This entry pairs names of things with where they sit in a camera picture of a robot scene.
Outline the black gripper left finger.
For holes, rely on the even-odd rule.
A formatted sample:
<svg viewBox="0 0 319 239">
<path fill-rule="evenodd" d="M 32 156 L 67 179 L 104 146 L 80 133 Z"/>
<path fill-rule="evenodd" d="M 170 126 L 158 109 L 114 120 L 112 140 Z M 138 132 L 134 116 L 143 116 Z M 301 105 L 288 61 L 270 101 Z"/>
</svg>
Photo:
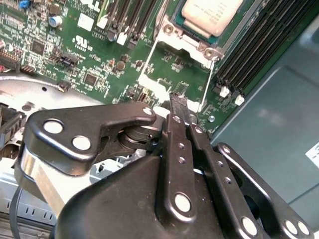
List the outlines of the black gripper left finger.
<svg viewBox="0 0 319 239">
<path fill-rule="evenodd" d="M 155 213 L 163 220 L 194 221 L 196 198 L 191 142 L 182 119 L 180 95 L 170 94 L 170 108 L 160 115 L 142 102 L 44 110 L 33 113 L 23 133 L 21 169 L 37 186 L 52 185 L 57 192 L 43 193 L 55 214 L 88 188 L 67 185 L 68 179 L 89 174 L 95 163 L 137 150 L 160 159 Z"/>
</svg>

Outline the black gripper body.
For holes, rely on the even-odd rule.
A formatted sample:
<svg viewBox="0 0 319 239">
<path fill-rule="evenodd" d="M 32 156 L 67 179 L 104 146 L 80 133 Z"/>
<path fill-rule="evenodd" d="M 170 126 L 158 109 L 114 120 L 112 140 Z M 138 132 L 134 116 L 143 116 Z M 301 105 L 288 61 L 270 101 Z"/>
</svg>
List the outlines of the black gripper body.
<svg viewBox="0 0 319 239">
<path fill-rule="evenodd" d="M 239 232 L 217 205 L 203 175 L 194 173 L 197 217 L 179 227 L 156 213 L 160 159 L 152 156 L 120 169 L 77 193 L 58 217 L 57 239 L 238 239 Z"/>
</svg>

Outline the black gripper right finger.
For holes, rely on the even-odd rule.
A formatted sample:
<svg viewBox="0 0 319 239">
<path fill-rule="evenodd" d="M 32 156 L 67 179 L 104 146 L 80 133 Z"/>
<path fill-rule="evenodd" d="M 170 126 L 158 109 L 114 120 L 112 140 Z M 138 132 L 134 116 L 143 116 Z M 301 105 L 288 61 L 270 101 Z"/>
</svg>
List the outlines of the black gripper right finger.
<svg viewBox="0 0 319 239">
<path fill-rule="evenodd" d="M 212 146 L 192 122 L 187 99 L 179 97 L 188 124 L 195 167 L 203 172 L 227 239 L 312 239 L 309 225 L 225 143 Z"/>
</svg>

